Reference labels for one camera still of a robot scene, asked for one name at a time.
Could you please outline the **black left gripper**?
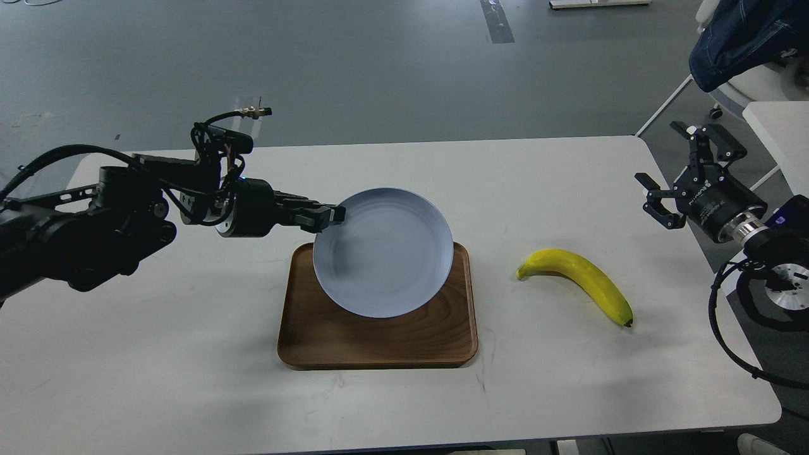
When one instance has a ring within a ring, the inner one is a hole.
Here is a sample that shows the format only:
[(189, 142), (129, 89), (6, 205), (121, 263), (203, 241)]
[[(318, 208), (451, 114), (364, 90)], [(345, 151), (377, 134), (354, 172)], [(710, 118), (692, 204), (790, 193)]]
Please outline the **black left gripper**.
[(263, 179), (240, 178), (228, 218), (216, 226), (222, 237), (264, 237), (277, 224), (278, 207), (285, 214), (278, 220), (284, 227), (300, 228), (306, 233), (321, 233), (333, 219), (346, 218), (346, 207), (321, 203), (297, 194), (272, 189)]

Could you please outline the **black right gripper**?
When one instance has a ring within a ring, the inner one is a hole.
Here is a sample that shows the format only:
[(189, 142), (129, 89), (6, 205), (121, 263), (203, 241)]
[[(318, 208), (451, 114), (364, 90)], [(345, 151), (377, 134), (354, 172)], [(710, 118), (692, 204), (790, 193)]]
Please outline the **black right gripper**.
[[(745, 158), (748, 150), (720, 124), (688, 126), (671, 121), (671, 129), (690, 145), (688, 163), (677, 176), (674, 189), (664, 190), (647, 173), (635, 173), (644, 187), (643, 210), (665, 229), (682, 229), (686, 217), (711, 241), (724, 244), (732, 240), (732, 231), (742, 215), (765, 215), (768, 205), (727, 171), (734, 162)], [(664, 199), (676, 200), (676, 212), (664, 205)]]

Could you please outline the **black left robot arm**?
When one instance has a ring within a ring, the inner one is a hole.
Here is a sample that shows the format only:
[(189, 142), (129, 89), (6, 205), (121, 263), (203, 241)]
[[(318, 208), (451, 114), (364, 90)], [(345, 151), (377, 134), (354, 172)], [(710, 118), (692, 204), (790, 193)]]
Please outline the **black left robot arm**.
[[(109, 148), (69, 145), (44, 152), (22, 166), (2, 189), (1, 296), (20, 293), (44, 279), (91, 291), (116, 276), (130, 276), (142, 260), (171, 244), (176, 225), (215, 227), (222, 237), (263, 237), (275, 226), (321, 233), (341, 224), (346, 209), (272, 189), (246, 178), (246, 133), (219, 126), (229, 118), (260, 120), (269, 107), (241, 107), (194, 123), (192, 159), (127, 155)], [(104, 166), (92, 185), (12, 198), (24, 181), (46, 167), (78, 155), (101, 154), (121, 161)]]

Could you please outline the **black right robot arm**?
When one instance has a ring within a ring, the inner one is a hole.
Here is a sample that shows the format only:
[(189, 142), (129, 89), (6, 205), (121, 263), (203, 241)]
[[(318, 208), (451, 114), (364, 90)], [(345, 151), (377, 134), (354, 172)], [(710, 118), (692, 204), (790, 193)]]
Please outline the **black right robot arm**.
[(742, 285), (738, 297), (748, 316), (778, 331), (807, 331), (807, 199), (794, 197), (786, 220), (763, 221), (767, 204), (730, 172), (746, 148), (719, 124), (673, 121), (671, 128), (690, 146), (688, 163), (668, 190), (647, 173), (635, 174), (645, 189), (644, 211), (667, 229), (691, 221), (715, 244), (737, 242), (745, 254), (742, 275), (765, 283), (786, 320), (762, 315)]

